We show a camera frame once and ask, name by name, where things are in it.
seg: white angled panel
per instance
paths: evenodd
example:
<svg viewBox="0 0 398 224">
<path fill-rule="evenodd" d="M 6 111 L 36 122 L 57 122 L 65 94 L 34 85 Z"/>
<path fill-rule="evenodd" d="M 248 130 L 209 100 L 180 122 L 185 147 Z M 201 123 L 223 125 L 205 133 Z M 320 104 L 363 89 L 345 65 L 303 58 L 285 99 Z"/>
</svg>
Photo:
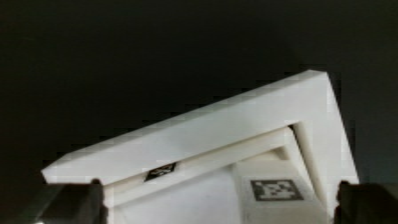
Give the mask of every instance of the white angled panel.
<svg viewBox="0 0 398 224">
<path fill-rule="evenodd" d="M 43 170 L 50 183 L 105 185 L 296 125 L 315 191 L 333 214 L 338 183 L 358 182 L 328 73 L 308 71 L 70 153 Z"/>
</svg>

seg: qr code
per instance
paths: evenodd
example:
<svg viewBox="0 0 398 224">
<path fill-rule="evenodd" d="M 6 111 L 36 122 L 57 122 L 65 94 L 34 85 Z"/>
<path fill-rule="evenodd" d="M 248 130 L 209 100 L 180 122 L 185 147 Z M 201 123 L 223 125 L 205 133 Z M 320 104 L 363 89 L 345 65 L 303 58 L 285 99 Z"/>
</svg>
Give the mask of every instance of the qr code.
<svg viewBox="0 0 398 224">
<path fill-rule="evenodd" d="M 146 180 L 145 181 L 150 181 L 155 178 L 162 177 L 166 174 L 169 174 L 175 171 L 175 167 L 177 167 L 177 163 L 168 164 L 166 166 L 162 166 L 157 169 L 153 169 L 148 172 L 148 176 L 146 176 Z"/>
<path fill-rule="evenodd" d="M 304 200 L 294 180 L 251 180 L 256 201 Z"/>
</svg>

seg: black square marker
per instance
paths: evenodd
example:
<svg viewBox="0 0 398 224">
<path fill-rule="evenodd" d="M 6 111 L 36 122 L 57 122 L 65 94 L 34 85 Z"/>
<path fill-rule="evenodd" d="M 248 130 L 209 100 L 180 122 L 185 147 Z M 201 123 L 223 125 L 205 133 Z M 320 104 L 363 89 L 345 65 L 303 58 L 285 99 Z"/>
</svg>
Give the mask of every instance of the black square marker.
<svg viewBox="0 0 398 224">
<path fill-rule="evenodd" d="M 256 201 L 304 200 L 294 180 L 251 180 Z"/>
<path fill-rule="evenodd" d="M 157 169 L 150 170 L 145 182 L 169 174 L 175 171 L 177 164 L 178 163 L 171 163 Z"/>
</svg>

